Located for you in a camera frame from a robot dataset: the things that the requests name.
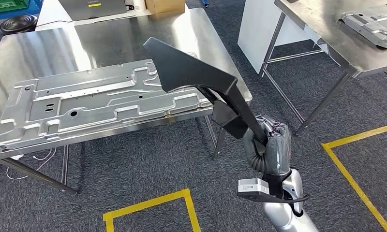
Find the black plastic part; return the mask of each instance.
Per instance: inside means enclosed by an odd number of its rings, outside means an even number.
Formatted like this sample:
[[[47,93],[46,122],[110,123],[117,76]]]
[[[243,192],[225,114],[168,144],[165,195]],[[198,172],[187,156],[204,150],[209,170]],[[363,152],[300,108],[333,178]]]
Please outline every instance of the black plastic part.
[[[247,130],[243,135],[243,148],[249,165],[257,172],[265,173],[265,150],[266,147],[260,144],[254,137],[252,130]]]
[[[242,138],[248,129],[242,118],[221,100],[215,100],[213,103],[212,120],[237,139]]]
[[[264,145],[268,142],[268,137],[263,132],[258,124],[251,109],[245,102],[236,83],[238,79],[222,70],[210,66],[194,57],[181,52],[166,43],[150,37],[144,43],[145,49],[149,52],[155,67],[159,73],[162,89],[165,92],[171,92],[176,89],[185,87],[196,87],[204,94],[211,102],[216,99],[215,95],[210,91],[217,92],[226,102],[226,105],[240,117],[247,127],[255,134],[255,137]],[[243,136],[243,133],[238,133],[232,129],[234,123],[240,122],[236,117],[230,117],[231,120],[217,119],[218,121],[231,122],[226,123],[226,130],[233,136]]]
[[[34,31],[36,24],[35,15],[23,14],[4,20],[0,25],[0,30],[3,35],[11,35]]]
[[[259,192],[259,191],[252,191],[252,192],[238,192],[238,197],[245,198],[247,200],[251,200],[253,202],[261,202],[261,203],[297,203],[297,202],[303,202],[307,199],[309,199],[309,195],[306,195],[303,198],[294,199],[294,200],[285,200],[281,198],[277,198],[275,196]]]
[[[128,9],[127,11],[132,11],[133,9],[135,9],[134,5],[129,5],[129,4],[126,4],[125,7],[128,6]]]
[[[264,174],[262,180],[269,184],[269,193],[277,198],[283,198],[283,185],[282,182],[290,175],[270,175]]]

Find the stainless steel table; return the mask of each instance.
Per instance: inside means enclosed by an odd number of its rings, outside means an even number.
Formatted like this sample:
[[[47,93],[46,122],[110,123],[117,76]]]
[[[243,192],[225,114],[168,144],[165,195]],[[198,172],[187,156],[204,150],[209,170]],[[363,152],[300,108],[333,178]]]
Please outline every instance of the stainless steel table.
[[[387,4],[387,0],[275,0],[275,5],[282,10],[282,14],[270,42],[259,75],[262,76],[266,74],[302,123],[296,134],[302,133],[302,131],[307,128],[311,121],[323,110],[337,91],[342,88],[350,78],[380,72],[385,72],[387,74],[387,49],[379,49],[339,20],[344,12],[383,4]],[[327,45],[327,50],[325,52],[345,69],[345,74],[336,81],[330,92],[306,120],[300,115],[267,71],[268,63],[272,62],[272,60],[269,59],[285,19],[285,14],[302,30],[306,31],[306,29],[308,29],[309,31],[316,33],[320,37],[318,43]]]
[[[5,36],[0,43],[0,117],[11,87],[16,82],[60,73],[86,71],[94,68],[148,59],[143,43],[156,37],[183,52],[195,53],[197,58],[238,78],[238,88],[247,102],[252,96],[221,39],[203,9],[185,13],[166,13],[99,22],[75,27],[44,30]],[[68,145],[91,139],[134,131],[142,128],[206,116],[212,107],[164,116],[114,130],[82,133],[67,139],[57,139],[13,150],[0,150],[0,163],[24,174],[71,193],[66,186]],[[219,146],[222,140],[213,142]],[[62,183],[27,167],[9,157],[65,146]]]

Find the yellow tape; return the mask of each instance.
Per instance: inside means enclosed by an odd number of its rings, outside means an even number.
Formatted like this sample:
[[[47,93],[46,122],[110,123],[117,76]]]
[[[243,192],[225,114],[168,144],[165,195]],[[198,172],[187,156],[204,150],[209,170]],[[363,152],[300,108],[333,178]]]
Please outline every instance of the yellow tape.
[[[327,144],[322,144],[325,151],[329,154],[330,158],[333,160],[335,165],[338,167],[340,172],[346,177],[347,181],[349,181],[352,188],[356,191],[356,193],[359,195],[359,197],[362,199],[364,204],[369,208],[370,212],[376,217],[376,219],[379,221],[379,223],[382,225],[382,227],[387,231],[387,222],[382,217],[382,215],[379,213],[379,211],[374,207],[372,202],[370,202],[369,198],[366,196],[366,194],[363,192],[363,190],[359,187],[357,182],[353,179],[353,177],[350,175],[350,173],[346,170],[346,168],[343,166],[343,164],[340,162],[340,160],[336,157],[336,155],[333,153],[332,149]]]
[[[376,207],[373,205],[373,203],[369,200],[369,198],[366,196],[364,191],[360,188],[360,186],[357,184],[357,182],[353,179],[353,177],[350,175],[348,170],[343,166],[343,164],[340,162],[340,160],[337,158],[337,156],[332,151],[332,148],[341,146],[344,144],[349,144],[354,141],[358,141],[361,139],[365,139],[377,134],[381,134],[387,132],[387,126],[380,127],[374,130],[366,131],[360,134],[356,134],[350,137],[346,137],[343,139],[335,140],[333,142],[322,144],[323,148],[329,154],[332,161],[335,163],[336,167],[339,169],[339,171],[344,175],[344,177],[347,179],[349,184],[352,186],[352,188],[355,190],[355,192],[358,194],[358,196],[362,199],[364,204],[368,207],[370,212],[374,215],[374,217],[377,219],[377,221],[380,223],[380,225],[385,229],[387,232],[387,221],[383,218],[383,216],[380,214],[380,212],[376,209]]]
[[[188,188],[103,214],[103,220],[105,221],[106,225],[106,232],[114,232],[114,218],[153,207],[165,202],[173,201],[178,198],[185,199],[185,204],[188,210],[189,219],[191,220],[193,232],[200,232],[201,228],[199,227],[198,218],[196,217],[196,212],[193,205],[194,203],[191,198],[191,192]]]
[[[187,193],[185,194],[185,204],[186,209],[188,210],[189,219],[191,220],[193,232],[200,232],[201,228],[199,227],[198,218],[196,217],[194,202],[192,201],[191,193],[189,189],[185,189]]]
[[[96,3],[96,4],[90,4],[88,7],[94,7],[94,6],[101,6],[101,3]]]
[[[327,144],[331,148],[333,148],[333,147],[337,147],[337,146],[341,146],[341,145],[344,145],[344,144],[348,144],[348,143],[351,143],[351,142],[354,142],[354,141],[357,141],[357,140],[365,139],[365,138],[368,138],[368,137],[371,137],[371,136],[374,136],[374,135],[377,135],[377,134],[381,134],[381,133],[384,133],[384,132],[387,132],[387,126],[380,127],[380,128],[377,128],[377,129],[374,129],[374,130],[370,130],[370,131],[366,131],[366,132],[363,132],[363,133],[360,133],[360,134],[356,134],[356,135],[353,135],[353,136],[349,136],[347,138],[338,139],[338,140],[335,140],[335,141],[327,143]]]

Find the stamped metal panel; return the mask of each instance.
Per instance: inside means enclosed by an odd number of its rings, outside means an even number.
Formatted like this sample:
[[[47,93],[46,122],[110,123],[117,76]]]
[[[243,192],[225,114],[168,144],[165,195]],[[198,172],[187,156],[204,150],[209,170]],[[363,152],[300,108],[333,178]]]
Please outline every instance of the stamped metal panel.
[[[373,44],[387,48],[387,4],[345,12],[342,20]]]
[[[165,93],[152,60],[22,81],[1,116],[0,148],[16,149],[208,107],[196,88]]]

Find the robotic hand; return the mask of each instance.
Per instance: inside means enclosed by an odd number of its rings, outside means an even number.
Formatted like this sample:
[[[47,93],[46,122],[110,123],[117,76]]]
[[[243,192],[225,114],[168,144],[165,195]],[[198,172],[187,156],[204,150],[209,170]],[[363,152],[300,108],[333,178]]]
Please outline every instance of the robotic hand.
[[[268,116],[256,119],[268,137],[266,147],[255,139],[250,129],[245,132],[243,143],[250,166],[264,175],[262,179],[239,180],[238,196],[261,202],[278,232],[318,231],[303,210],[303,201],[309,196],[303,196],[300,174],[290,168],[291,135],[287,125]]]
[[[262,179],[238,182],[238,196],[260,202],[279,232],[316,232],[303,211],[302,180],[290,168],[288,127],[267,116],[255,117],[237,87],[238,79],[187,55],[162,41],[149,38],[144,47],[160,73],[162,89],[172,92],[195,87],[212,104],[212,120],[236,138],[243,138],[246,157]]]

